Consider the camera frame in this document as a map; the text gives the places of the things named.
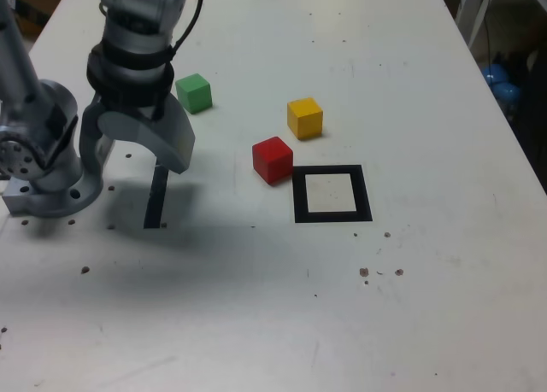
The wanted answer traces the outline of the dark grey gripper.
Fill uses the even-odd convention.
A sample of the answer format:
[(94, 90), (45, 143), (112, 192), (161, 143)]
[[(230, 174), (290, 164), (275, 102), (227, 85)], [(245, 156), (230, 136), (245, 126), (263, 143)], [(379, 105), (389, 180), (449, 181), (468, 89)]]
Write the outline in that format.
[(169, 93), (153, 94), (152, 103), (95, 95), (82, 116), (79, 154), (85, 174), (96, 182), (103, 181), (114, 140), (142, 145), (168, 170), (183, 173), (191, 163), (195, 134)]

